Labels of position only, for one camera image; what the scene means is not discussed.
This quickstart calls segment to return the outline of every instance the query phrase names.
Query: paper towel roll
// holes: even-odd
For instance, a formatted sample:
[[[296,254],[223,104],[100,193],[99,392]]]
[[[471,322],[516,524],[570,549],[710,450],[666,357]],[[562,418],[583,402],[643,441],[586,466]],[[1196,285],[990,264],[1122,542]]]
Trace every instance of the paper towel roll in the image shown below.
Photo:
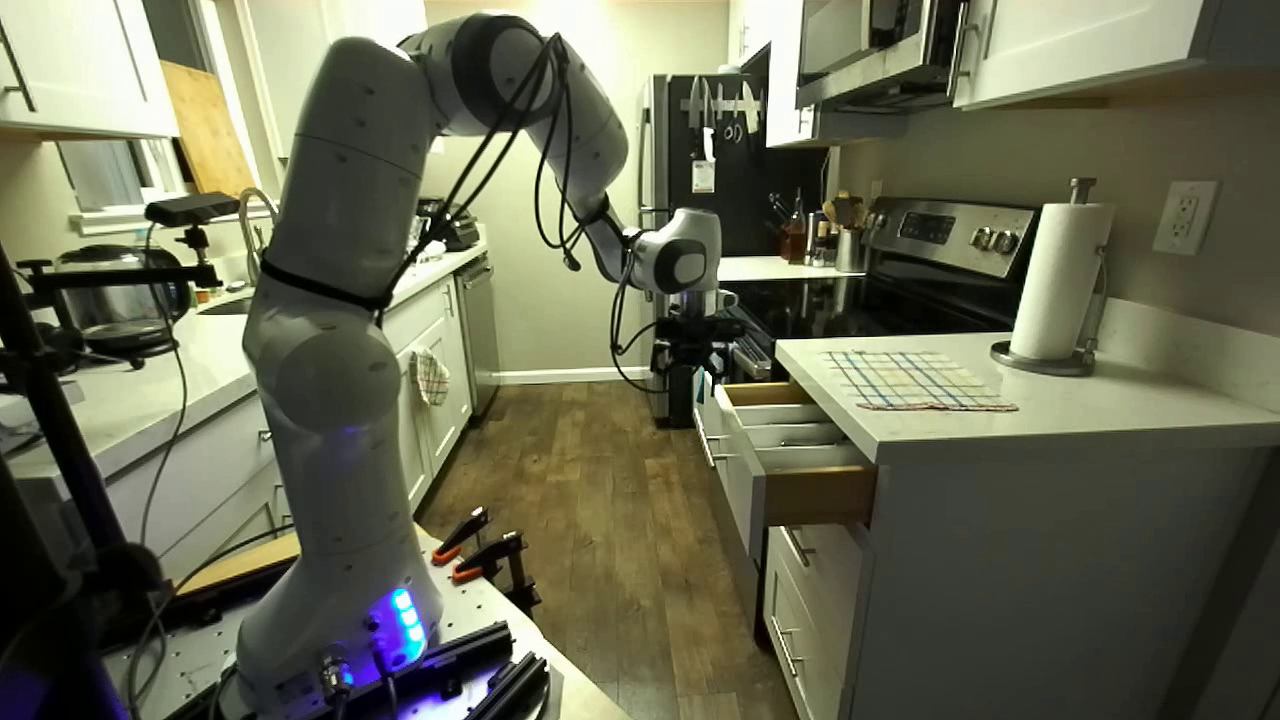
[[[1009,348],[1023,357],[1065,360],[1089,309],[1111,233],[1114,205],[1055,202],[1041,211],[1027,284]]]

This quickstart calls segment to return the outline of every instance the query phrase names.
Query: dish towel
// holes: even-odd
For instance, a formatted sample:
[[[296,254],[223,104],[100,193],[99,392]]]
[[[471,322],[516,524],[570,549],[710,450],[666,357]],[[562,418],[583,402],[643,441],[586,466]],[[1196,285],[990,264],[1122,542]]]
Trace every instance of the dish towel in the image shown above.
[[[941,352],[826,352],[832,373],[869,410],[1018,410]]]
[[[440,363],[430,350],[415,352],[410,357],[411,372],[417,384],[417,393],[422,402],[428,405],[444,405],[444,398],[449,395],[449,369]]]

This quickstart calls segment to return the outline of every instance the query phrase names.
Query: refrigerator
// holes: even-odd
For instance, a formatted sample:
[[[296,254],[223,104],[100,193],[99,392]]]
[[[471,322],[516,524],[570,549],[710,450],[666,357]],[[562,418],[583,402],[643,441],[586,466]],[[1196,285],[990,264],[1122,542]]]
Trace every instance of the refrigerator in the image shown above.
[[[768,149],[764,78],[751,74],[653,76],[640,102],[639,217],[641,229],[664,225],[675,210],[699,208],[719,215],[722,255],[777,255],[782,218],[777,193],[790,209],[796,191],[805,210],[820,206],[827,150]],[[671,299],[654,295],[652,318]],[[649,395],[658,427],[692,427],[692,372],[653,377]]]

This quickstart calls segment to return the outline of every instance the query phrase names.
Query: faucet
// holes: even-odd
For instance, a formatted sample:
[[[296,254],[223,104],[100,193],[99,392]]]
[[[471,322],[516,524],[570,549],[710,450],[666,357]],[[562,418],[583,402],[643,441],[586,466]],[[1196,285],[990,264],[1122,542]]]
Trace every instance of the faucet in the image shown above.
[[[257,227],[252,228],[253,231],[252,236],[257,236],[256,242],[253,237],[250,234],[250,227],[251,227],[248,224],[250,197],[257,197],[259,200],[262,201],[262,205],[266,205],[266,211],[271,215],[273,227],[279,220],[280,214],[275,209],[275,204],[271,202],[271,199],[268,197],[266,193],[262,192],[261,190],[256,187],[246,187],[244,191],[241,192],[239,223],[241,223],[241,234],[244,237],[244,269],[248,272],[248,284],[257,287],[257,278],[261,277],[262,274],[261,260],[262,260],[262,252],[266,250],[266,241],[262,240],[262,231]]]

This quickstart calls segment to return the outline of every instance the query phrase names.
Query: sink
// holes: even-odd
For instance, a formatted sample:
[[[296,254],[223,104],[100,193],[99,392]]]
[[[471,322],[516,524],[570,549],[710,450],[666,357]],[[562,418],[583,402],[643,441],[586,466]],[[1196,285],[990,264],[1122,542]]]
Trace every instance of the sink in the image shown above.
[[[228,300],[220,305],[214,305],[201,310],[201,315],[248,315],[248,306],[253,302],[253,296],[237,297],[236,300]]]

